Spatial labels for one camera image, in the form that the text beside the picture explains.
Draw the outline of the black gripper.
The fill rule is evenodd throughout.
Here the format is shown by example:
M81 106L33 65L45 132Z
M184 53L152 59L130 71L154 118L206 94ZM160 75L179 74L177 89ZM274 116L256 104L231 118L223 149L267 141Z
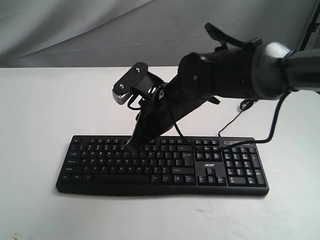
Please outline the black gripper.
M124 149L137 152L150 140L171 128L175 128L178 135L185 139L177 122L205 102L202 97L192 99L190 95L183 93L178 78L174 77L169 83L159 87L153 104L146 104L141 108L132 136Z

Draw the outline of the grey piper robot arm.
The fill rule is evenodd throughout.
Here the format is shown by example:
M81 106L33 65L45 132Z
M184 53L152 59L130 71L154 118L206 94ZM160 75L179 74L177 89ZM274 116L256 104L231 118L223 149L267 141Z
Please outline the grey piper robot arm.
M170 82L149 72L136 79L125 99L131 102L140 97L139 113L125 149L139 150L203 103L217 103L218 97L282 102L302 90L320 90L318 49L291 51L272 42L253 50L190 53Z

